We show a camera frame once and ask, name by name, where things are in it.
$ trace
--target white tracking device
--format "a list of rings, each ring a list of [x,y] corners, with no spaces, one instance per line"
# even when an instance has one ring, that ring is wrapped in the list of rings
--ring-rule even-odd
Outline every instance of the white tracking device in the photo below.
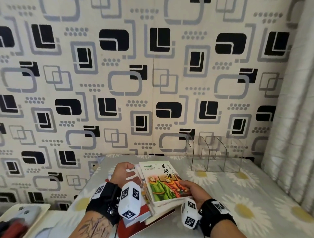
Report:
[[[141,211],[141,188],[130,181],[122,187],[118,213],[125,219],[131,220]]]
[[[202,218],[196,209],[196,203],[190,198],[185,198],[184,203],[181,205],[181,221],[182,224],[189,228],[194,229],[197,222]]]

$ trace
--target person's left hand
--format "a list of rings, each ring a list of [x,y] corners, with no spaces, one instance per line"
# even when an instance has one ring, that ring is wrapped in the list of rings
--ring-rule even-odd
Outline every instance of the person's left hand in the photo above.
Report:
[[[134,168],[134,164],[131,164],[129,162],[123,162],[123,163],[117,164],[110,182],[117,184],[120,188],[122,188],[123,185],[125,185],[129,181],[133,181],[136,184],[141,185],[141,180],[138,176],[130,180],[127,180],[128,177],[135,175],[134,171],[131,171],[131,172],[126,171],[127,169],[132,169],[132,168]]]

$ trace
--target gray tablecloth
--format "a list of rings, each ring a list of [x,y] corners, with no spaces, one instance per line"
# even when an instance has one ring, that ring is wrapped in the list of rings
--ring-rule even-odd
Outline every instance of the gray tablecloth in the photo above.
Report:
[[[238,173],[191,171],[182,156],[107,155],[87,185],[69,207],[63,219],[52,229],[51,238],[67,238],[85,213],[90,197],[99,184],[114,171],[115,165],[129,161],[169,160],[182,179],[191,180],[220,200],[232,212],[239,229],[248,237],[314,237],[314,218],[288,197],[261,169],[244,160]],[[143,230],[135,237],[203,237],[181,223],[177,209],[170,216]]]

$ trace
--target hand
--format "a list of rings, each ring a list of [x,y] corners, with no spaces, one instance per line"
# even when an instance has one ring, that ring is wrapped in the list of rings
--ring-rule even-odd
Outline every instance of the hand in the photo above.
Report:
[[[123,185],[125,185],[129,181],[133,181],[136,184],[141,185],[141,180],[138,176],[127,180],[128,177],[135,175],[134,171],[131,171],[131,172],[126,171],[127,169],[132,169],[132,168],[134,168],[134,164],[131,164],[129,162],[123,162],[123,163],[117,164],[110,182],[117,184],[120,188],[122,188]]]
[[[201,186],[193,183],[191,181],[179,181],[179,183],[190,189],[190,192],[193,196],[194,201],[196,202],[197,209],[200,209],[205,201],[211,199],[212,197],[203,189]]]

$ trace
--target wrist strap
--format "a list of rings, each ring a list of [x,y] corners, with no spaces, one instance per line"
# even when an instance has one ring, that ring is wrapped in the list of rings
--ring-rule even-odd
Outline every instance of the wrist strap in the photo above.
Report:
[[[202,216],[200,227],[204,236],[210,237],[214,226],[222,220],[230,220],[236,225],[230,211],[213,198],[205,201],[198,213]]]
[[[119,188],[116,184],[110,182],[103,184],[96,190],[92,200],[86,208],[86,212],[98,212],[106,217],[114,226],[119,223],[120,220],[117,206],[120,201],[120,195],[121,188]]]

